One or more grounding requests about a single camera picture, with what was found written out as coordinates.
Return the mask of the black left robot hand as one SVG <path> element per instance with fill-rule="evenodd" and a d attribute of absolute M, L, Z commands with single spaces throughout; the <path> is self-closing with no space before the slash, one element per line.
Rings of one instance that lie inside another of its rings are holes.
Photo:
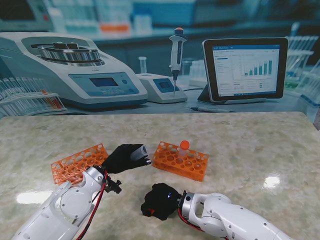
<path fill-rule="evenodd" d="M 150 165 L 151 160 L 146 156 L 138 160 L 131 160 L 131 154 L 142 146 L 142 144 L 122 144 L 118 146 L 103 162 L 102 170 L 106 170 L 108 174 L 118 174 L 126 170 Z"/>

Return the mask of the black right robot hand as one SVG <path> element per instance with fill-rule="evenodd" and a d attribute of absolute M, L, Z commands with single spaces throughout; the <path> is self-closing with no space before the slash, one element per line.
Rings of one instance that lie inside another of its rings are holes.
<path fill-rule="evenodd" d="M 178 209 L 181 198 L 182 195 L 173 187 L 165 183 L 156 183 L 145 195 L 140 210 L 143 216 L 165 221 Z"/>

